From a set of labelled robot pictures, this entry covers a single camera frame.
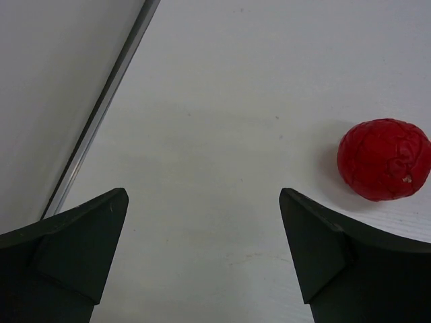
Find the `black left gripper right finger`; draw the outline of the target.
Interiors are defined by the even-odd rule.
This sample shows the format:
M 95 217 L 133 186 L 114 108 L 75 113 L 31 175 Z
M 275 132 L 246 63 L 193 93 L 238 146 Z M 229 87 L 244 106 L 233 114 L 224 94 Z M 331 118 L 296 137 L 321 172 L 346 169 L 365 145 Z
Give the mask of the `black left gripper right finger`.
M 430 245 L 390 234 L 285 188 L 279 205 L 315 322 L 429 322 Z

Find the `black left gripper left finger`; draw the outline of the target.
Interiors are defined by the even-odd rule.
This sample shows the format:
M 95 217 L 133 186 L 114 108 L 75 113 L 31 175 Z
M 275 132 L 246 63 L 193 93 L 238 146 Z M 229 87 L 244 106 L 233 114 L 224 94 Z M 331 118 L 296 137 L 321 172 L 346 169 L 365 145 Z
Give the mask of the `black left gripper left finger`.
M 1 235 L 2 322 L 89 322 L 102 299 L 129 197 L 115 188 Z

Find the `red fake apple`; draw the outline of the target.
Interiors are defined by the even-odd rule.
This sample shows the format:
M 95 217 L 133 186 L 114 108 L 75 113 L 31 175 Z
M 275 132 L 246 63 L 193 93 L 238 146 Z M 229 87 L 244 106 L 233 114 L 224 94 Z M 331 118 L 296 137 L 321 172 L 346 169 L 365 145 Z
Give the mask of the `red fake apple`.
M 409 197 L 430 175 L 430 140 L 423 130 L 405 121 L 362 122 L 342 137 L 337 168 L 343 181 L 369 201 Z

